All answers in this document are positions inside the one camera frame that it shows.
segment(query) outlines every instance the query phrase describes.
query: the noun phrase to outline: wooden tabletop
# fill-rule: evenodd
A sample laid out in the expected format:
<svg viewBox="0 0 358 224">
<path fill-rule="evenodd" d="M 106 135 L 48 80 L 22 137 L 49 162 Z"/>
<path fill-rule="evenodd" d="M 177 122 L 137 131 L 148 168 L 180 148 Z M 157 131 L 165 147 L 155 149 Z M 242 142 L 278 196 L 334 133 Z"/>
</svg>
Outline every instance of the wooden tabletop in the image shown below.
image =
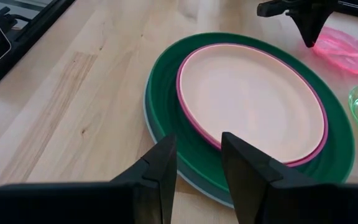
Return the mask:
<svg viewBox="0 0 358 224">
<path fill-rule="evenodd" d="M 110 180 L 153 142 L 142 110 L 156 58 L 175 41 L 209 31 L 266 41 L 312 68 L 352 123 L 358 75 L 307 49 L 287 16 L 256 16 L 259 0 L 77 0 L 0 82 L 0 185 Z M 327 26 L 358 38 L 358 18 L 334 13 Z M 236 223 L 233 210 L 178 178 L 173 223 Z"/>
</svg>

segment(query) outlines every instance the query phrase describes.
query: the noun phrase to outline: stacked plates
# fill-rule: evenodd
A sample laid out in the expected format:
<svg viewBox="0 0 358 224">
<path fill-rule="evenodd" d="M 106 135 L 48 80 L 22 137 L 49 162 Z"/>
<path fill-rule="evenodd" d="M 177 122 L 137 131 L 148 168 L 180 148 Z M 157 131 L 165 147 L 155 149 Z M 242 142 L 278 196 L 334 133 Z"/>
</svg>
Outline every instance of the stacked plates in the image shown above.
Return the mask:
<svg viewBox="0 0 358 224">
<path fill-rule="evenodd" d="M 353 165 L 351 127 L 331 90 L 291 55 L 249 37 L 198 34 L 170 46 L 150 74 L 144 110 L 154 141 L 177 135 L 178 173 L 230 207 L 223 131 L 320 182 L 344 182 Z"/>
</svg>

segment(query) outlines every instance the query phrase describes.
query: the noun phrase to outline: pink plastic dish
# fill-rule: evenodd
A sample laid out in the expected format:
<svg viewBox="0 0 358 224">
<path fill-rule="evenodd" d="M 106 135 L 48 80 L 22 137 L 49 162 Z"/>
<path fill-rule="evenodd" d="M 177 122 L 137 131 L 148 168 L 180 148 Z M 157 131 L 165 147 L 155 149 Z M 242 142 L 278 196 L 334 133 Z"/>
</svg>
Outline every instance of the pink plastic dish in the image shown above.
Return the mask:
<svg viewBox="0 0 358 224">
<path fill-rule="evenodd" d="M 195 50 L 178 70 L 177 94 L 190 123 L 218 150 L 221 133 L 230 131 L 293 167 L 316 157 L 327 140 L 326 112 L 312 87 L 252 47 Z"/>
<path fill-rule="evenodd" d="M 358 74 L 358 40 L 351 35 L 323 27 L 313 51 L 329 63 Z"/>
</svg>

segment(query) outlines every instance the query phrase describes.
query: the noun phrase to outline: wooden table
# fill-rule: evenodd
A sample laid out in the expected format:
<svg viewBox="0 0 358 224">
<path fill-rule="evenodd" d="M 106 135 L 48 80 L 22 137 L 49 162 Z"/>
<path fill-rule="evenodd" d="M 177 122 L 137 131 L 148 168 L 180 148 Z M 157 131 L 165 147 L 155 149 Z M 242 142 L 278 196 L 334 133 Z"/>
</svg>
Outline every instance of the wooden table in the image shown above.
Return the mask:
<svg viewBox="0 0 358 224">
<path fill-rule="evenodd" d="M 109 180 L 153 142 L 142 97 L 156 58 L 175 41 L 209 31 L 276 45 L 312 68 L 351 120 L 358 182 L 358 127 L 347 95 L 358 76 L 339 71 L 302 43 L 287 16 L 256 16 L 258 0 L 77 0 L 0 82 L 0 185 Z M 358 18 L 334 13 L 327 26 L 358 38 Z M 236 223 L 233 210 L 181 178 L 173 223 Z"/>
</svg>

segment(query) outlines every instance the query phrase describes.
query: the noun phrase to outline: gray plate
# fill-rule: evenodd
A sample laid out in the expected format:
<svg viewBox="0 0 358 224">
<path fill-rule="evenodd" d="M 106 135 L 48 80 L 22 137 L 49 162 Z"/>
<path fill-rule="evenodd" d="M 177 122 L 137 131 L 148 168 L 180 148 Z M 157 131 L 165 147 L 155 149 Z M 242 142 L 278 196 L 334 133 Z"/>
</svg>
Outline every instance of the gray plate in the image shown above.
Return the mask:
<svg viewBox="0 0 358 224">
<path fill-rule="evenodd" d="M 149 123 L 149 117 L 147 116 L 147 105 L 146 105 L 146 89 L 149 81 L 147 80 L 144 97 L 143 97 L 143 112 L 144 118 L 146 120 L 147 129 L 154 141 L 157 143 L 157 139 L 154 135 L 154 132 Z M 183 178 L 186 182 L 188 182 L 195 189 L 199 190 L 201 193 L 205 194 L 207 197 L 225 205 L 230 208 L 233 207 L 233 201 L 231 200 L 231 196 L 229 193 L 215 187 L 213 184 L 209 183 L 204 178 L 200 177 L 195 171 L 193 171 L 190 167 L 188 167 L 179 157 L 177 159 L 178 166 L 178 175 Z"/>
</svg>

